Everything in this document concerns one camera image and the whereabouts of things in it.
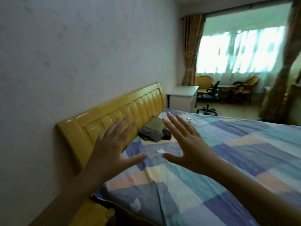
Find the hand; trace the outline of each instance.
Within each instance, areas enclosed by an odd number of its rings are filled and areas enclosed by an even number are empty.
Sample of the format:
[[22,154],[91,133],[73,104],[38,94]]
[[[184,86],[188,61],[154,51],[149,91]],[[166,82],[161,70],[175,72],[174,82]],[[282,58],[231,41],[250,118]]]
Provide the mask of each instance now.
[[89,194],[94,194],[103,183],[147,158],[147,154],[138,154],[128,159],[121,155],[123,145],[137,123],[134,121],[123,130],[128,121],[129,116],[126,116],[122,122],[116,119],[98,136],[88,163],[79,175],[81,183]]
[[184,121],[179,115],[174,117],[168,112],[167,116],[170,121],[163,119],[163,123],[178,141],[184,154],[182,157],[178,157],[165,153],[163,158],[195,173],[212,177],[213,171],[221,159],[191,124]]

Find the headboard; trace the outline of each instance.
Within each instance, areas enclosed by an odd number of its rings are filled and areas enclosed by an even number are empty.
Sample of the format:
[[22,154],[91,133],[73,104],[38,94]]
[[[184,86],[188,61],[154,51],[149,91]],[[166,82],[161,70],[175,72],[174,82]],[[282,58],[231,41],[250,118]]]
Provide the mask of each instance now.
[[160,83],[132,91],[96,106],[73,118],[57,124],[68,141],[83,169],[92,153],[98,135],[117,118],[130,115],[129,123],[137,119],[137,127],[130,134],[124,149],[134,140],[141,128],[152,116],[158,116],[165,109],[165,98]]

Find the bedsheet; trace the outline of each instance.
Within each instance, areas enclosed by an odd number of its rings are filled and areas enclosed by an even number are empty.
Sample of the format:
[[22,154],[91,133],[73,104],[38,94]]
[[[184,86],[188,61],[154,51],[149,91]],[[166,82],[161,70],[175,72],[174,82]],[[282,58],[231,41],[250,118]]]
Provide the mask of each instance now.
[[[198,130],[223,160],[301,209],[301,127],[235,118],[180,114]],[[258,225],[222,185],[162,158],[181,156],[177,141],[158,143],[137,137],[124,157],[148,158],[106,182],[95,196],[154,225]]]

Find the small table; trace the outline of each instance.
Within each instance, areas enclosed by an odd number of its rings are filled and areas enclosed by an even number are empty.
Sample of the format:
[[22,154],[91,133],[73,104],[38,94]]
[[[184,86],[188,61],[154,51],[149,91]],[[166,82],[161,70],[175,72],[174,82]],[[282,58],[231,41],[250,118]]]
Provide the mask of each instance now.
[[198,88],[198,86],[176,86],[171,89],[166,93],[168,108],[194,113]]
[[235,88],[235,85],[219,84],[217,88],[219,89],[219,96],[222,102],[225,102],[230,98],[231,90]]

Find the wooden armchair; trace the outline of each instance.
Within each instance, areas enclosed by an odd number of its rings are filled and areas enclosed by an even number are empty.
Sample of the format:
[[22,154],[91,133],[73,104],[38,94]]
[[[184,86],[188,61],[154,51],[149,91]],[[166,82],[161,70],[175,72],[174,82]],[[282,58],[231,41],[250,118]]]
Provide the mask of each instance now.
[[258,81],[259,81],[259,77],[254,76],[245,82],[233,83],[233,85],[235,85],[235,88],[233,89],[232,102],[234,103],[237,97],[244,95],[245,97],[247,97],[249,99],[249,103],[251,105],[253,89],[254,89],[254,86],[258,83]]
[[213,79],[209,76],[200,76],[195,79],[195,86],[198,86],[197,95],[207,92],[207,89],[213,88]]

